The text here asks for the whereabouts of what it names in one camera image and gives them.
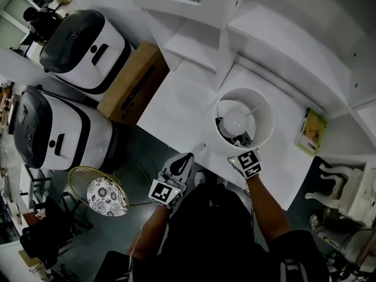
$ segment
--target person in black shirt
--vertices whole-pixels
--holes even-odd
[[[33,40],[42,46],[52,36],[61,21],[63,21],[63,18],[59,14],[47,7],[39,11],[33,7],[29,7],[23,15],[24,20],[30,22],[29,30]]]
[[[254,241],[253,218],[243,202],[218,181],[212,185],[196,173],[196,189],[172,218],[157,206],[126,255],[108,252],[95,281],[329,281],[311,233],[290,229],[258,175],[247,185],[268,253]]]

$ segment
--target white light bulb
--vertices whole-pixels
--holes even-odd
[[[227,133],[236,137],[247,130],[247,115],[239,110],[231,110],[223,117],[223,128]]]

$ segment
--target white cylindrical lampshade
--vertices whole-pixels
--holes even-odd
[[[239,102],[252,112],[256,131],[250,146],[235,146],[219,132],[216,117],[218,117],[218,104],[223,100]],[[268,141],[274,128],[273,111],[265,96],[260,92],[250,88],[235,88],[222,94],[208,107],[202,125],[204,144],[218,155],[233,157],[254,150]]]

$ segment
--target black handle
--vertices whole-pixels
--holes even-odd
[[[99,47],[98,51],[96,52],[96,54],[94,54],[92,58],[92,63],[94,66],[96,65],[96,63],[98,63],[100,57],[105,53],[107,48],[108,48],[107,44],[102,44],[102,46]]]
[[[58,136],[57,141],[56,141],[55,154],[56,154],[57,156],[60,156],[61,146],[63,145],[63,141],[64,141],[64,135],[65,135],[65,134],[60,134],[60,135]]]

